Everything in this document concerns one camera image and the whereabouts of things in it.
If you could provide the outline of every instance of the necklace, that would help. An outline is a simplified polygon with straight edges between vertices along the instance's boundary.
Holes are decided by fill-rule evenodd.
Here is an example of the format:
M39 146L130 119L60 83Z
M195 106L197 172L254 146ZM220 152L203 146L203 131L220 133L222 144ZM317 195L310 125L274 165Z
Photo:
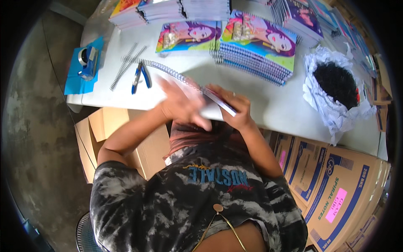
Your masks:
M220 215L228 223L228 225L230 226L230 228L234 232L235 236L237 237L239 243L241 244L243 250L245 252L247 252L247 250L246 250L245 246L243 245L241 239L239 238L238 234L235 232L234 227L231 225L231 223L229 222L229 220L227 218L225 218L222 214L220 214L220 212L222 212L224 210L224 208L220 204L214 204L213 209L216 211L216 214L213 216L213 219L211 220L210 224L208 224L207 228L204 230L203 235L201 236L199 242L197 243L195 248L192 250L192 252L194 252L196 250L196 248L202 243L204 237L206 236L206 233L207 233L208 229L210 228L211 223L213 223L213 220L217 215Z

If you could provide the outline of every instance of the table surface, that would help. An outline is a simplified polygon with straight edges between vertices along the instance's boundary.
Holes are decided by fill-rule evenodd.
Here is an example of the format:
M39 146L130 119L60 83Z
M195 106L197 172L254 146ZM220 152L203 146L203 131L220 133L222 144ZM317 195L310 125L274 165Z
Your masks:
M272 20L267 6L255 2L237 2L237 8ZM161 58L155 53L158 36L162 23L133 27L124 31L115 28L106 52L104 67L99 70L98 81L93 92L87 94L68 95L70 104L119 107L138 110L152 109L165 98L164 92L156 82L156 75L166 76L165 73L152 67L147 67L151 76L152 88L148 89L141 75L142 83L137 87L135 95L131 94L131 85L135 76L136 65L133 65L120 79L115 90L110 91L115 76L122 65L121 58L127 54L133 43L139 43L134 54L144 45L147 50L141 58L162 63L185 76L191 77L200 85L215 83L223 88L243 94L251 100L251 116L259 126L305 137L322 142L330 142L330 133L324 126L319 113L302 97L302 85L305 81L303 56L313 49L297 47L293 76L284 86L276 86L250 74L218 66L210 55L186 56L170 54ZM325 38L321 44L335 50L330 38ZM354 74L367 83L371 77L360 67L353 69ZM205 107L201 114L209 119L222 120L220 109L216 104ZM375 116L369 120L358 120L353 130L345 132L338 144L376 156L378 153L380 132Z

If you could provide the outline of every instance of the tape dispenser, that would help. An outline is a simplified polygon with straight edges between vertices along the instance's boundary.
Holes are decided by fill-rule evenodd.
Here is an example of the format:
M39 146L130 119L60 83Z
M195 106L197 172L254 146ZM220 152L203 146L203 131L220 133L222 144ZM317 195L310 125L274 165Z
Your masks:
M83 48L78 53L78 61L83 69L78 72L78 75L86 81L94 78L97 69L99 50L95 47L88 46Z

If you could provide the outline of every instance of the black and white t-shirt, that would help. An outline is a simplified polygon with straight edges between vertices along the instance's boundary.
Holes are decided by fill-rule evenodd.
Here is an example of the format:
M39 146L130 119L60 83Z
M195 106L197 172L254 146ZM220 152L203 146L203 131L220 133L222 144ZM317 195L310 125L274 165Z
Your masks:
M117 161L96 172L90 215L105 251L192 251L216 213L236 227L253 221L268 251L303 251L306 223L284 177L261 177L251 159L230 147L184 148L149 181ZM206 238L228 224L215 218Z

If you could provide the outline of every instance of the pliers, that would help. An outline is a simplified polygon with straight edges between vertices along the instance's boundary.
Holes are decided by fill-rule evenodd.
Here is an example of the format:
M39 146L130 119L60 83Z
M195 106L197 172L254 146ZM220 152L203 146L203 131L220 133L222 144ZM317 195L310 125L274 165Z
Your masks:
M143 63L140 62L139 65L137 66L136 73L135 73L136 79L134 80L134 82L131 86L131 94L135 94L137 91L137 85L139 84L139 80L140 80L140 71L144 75L145 84L147 85L147 88L151 88L150 77L149 77L148 73L145 71Z

